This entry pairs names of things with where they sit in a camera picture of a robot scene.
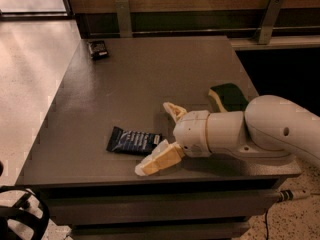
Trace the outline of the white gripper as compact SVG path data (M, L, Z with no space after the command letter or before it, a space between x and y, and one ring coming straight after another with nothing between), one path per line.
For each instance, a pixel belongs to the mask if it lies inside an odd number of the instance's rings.
M187 113L185 108L171 102L164 102L163 107L176 123L173 135L181 147L176 142L160 142L152 153L135 167L138 176L149 176L174 166L182 161L185 154L193 158L211 155L206 136L210 113L207 110Z

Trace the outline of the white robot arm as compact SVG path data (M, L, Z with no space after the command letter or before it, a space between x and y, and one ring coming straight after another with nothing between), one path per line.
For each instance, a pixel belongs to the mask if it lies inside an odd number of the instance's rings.
M285 165L299 157L320 167L320 118L278 96L254 98L243 111L186 111L166 102L175 121L175 141L166 140L136 167L139 176L153 175L181 162L215 153L263 165Z

